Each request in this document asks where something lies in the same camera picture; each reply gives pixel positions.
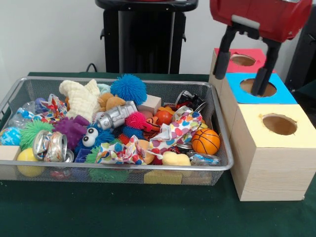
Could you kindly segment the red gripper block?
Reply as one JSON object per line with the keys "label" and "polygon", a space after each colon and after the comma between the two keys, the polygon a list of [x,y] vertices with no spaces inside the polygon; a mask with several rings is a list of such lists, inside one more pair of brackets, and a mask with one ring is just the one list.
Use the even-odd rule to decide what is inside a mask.
{"label": "red gripper block", "polygon": [[237,24],[256,29],[268,51],[263,67],[256,74],[251,94],[263,95],[278,59],[281,42],[277,41],[296,37],[310,15],[312,3],[312,0],[211,0],[213,19],[227,25],[213,69],[215,78],[223,79],[226,74]]}

